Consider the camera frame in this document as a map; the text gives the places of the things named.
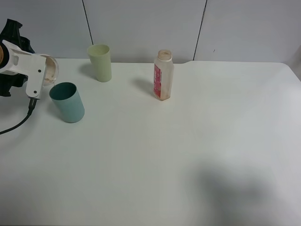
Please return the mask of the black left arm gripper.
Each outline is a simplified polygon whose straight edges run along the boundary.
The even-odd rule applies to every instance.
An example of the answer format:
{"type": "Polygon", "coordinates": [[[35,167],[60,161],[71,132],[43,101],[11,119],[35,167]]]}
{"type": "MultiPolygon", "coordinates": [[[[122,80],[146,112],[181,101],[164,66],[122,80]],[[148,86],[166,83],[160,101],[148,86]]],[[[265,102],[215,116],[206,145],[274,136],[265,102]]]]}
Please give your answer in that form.
{"type": "MultiPolygon", "coordinates": [[[[7,19],[6,24],[0,33],[0,41],[6,40],[10,43],[17,45],[21,50],[35,53],[30,45],[30,40],[26,37],[20,36],[20,28],[23,25],[15,20],[7,19]]],[[[27,81],[27,77],[23,74],[0,74],[0,96],[1,97],[10,97],[11,87],[22,87],[23,84],[27,81]]]]}

